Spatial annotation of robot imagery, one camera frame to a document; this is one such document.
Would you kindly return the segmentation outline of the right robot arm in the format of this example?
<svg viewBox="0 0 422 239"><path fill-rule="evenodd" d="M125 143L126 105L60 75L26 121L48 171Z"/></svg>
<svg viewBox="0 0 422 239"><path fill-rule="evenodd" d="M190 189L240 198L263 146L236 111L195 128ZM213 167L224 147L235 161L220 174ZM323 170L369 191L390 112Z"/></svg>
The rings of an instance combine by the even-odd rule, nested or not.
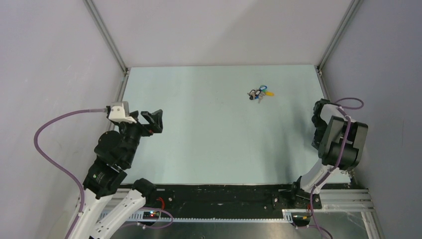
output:
<svg viewBox="0 0 422 239"><path fill-rule="evenodd" d="M320 99L314 105L312 123L318 160L289 189L273 194L274 209L316 208L328 179L336 172L353 170L362 158L369 126L354 120L343 106Z"/></svg>

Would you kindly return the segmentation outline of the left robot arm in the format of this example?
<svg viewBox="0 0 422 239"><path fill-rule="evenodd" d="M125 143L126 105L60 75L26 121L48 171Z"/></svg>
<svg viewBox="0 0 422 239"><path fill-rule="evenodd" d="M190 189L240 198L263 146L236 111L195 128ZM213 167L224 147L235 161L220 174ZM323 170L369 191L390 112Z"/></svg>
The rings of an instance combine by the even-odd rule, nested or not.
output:
<svg viewBox="0 0 422 239"><path fill-rule="evenodd" d="M67 239L109 239L131 214L157 202L156 186L141 178L104 218L99 218L127 176L141 138L163 131L162 110L130 113L123 106L108 106L106 113L118 131L109 130L98 139L94 148L97 157L82 183L82 210L76 214Z"/></svg>

